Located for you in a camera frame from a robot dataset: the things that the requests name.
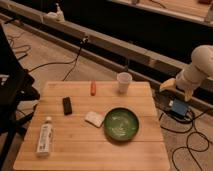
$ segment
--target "electrical outlet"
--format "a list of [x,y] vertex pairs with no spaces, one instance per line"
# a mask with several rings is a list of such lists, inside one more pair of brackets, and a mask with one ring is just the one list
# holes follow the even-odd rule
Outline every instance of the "electrical outlet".
[[87,33],[84,34],[83,42],[84,42],[84,43],[91,42],[91,40],[90,40],[90,35],[89,35],[89,34],[87,34]]

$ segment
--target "gray floor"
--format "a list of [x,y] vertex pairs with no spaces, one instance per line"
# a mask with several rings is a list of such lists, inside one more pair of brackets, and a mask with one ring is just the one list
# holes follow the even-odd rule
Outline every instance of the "gray floor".
[[[76,53],[68,51],[54,43],[48,42],[34,33],[27,32],[17,26],[12,24],[3,25],[4,30],[7,35],[17,37],[21,35],[20,38],[14,39],[14,47],[21,46],[21,45],[30,45],[31,49],[28,52],[28,56],[22,60],[20,60],[21,64],[28,68],[29,70],[47,62],[53,61],[71,61],[76,57]],[[71,68],[71,65],[51,65],[43,68],[39,68],[31,73],[31,75],[35,78],[34,87],[39,91],[42,92],[44,84],[46,81],[54,81],[54,80],[62,80],[66,75],[67,71]],[[80,57],[77,63],[76,68],[73,72],[70,73],[67,80],[115,80],[116,79],[116,72],[113,72],[99,64],[91,60],[87,60],[84,57]],[[31,107],[33,103],[22,103],[19,108],[24,112],[31,111]],[[196,121],[197,129],[204,133],[210,140],[213,141],[213,118],[208,115],[204,115],[199,120]],[[182,131],[186,130],[189,126],[178,124],[167,116],[163,116],[161,119],[160,124],[164,127]],[[171,133],[166,130],[163,130],[163,135],[165,139],[166,148],[168,151],[168,156],[171,162],[171,170],[174,169],[174,165],[172,164],[172,152],[181,146],[186,146],[186,139],[190,133],[187,134],[176,134]],[[0,142],[4,141],[4,135],[1,136]],[[21,145],[21,137],[16,136],[15,141],[12,145],[8,158],[5,162],[4,171],[12,171],[13,162],[16,158],[17,152]],[[202,150],[206,147],[206,141],[202,139],[197,134],[193,134],[189,139],[189,144],[191,148],[196,148],[198,150]],[[200,165],[202,166],[203,170],[210,171],[213,170],[213,147],[210,145],[210,148],[206,152],[192,152],[194,157],[199,161]],[[189,152],[186,149],[181,149],[175,153],[175,162],[180,170],[186,171],[197,171],[200,170],[196,163],[193,161],[192,157],[189,155]]]

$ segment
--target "white sponge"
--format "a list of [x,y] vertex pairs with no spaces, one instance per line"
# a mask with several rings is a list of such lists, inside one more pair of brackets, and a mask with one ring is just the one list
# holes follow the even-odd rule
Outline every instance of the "white sponge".
[[104,121],[104,117],[96,112],[90,111],[86,114],[85,121],[95,125],[96,127],[100,127]]

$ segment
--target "green bowl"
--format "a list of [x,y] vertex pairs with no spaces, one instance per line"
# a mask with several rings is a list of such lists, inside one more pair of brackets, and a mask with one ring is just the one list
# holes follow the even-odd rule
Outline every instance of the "green bowl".
[[115,108],[109,111],[104,119],[105,133],[117,141],[129,141],[138,132],[137,116],[126,108]]

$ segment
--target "blue object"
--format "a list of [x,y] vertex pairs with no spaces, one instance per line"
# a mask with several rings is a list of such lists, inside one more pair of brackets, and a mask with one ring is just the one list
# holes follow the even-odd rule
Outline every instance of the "blue object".
[[177,99],[173,101],[173,104],[171,106],[171,110],[181,117],[184,117],[186,115],[188,108],[189,105],[187,103]]

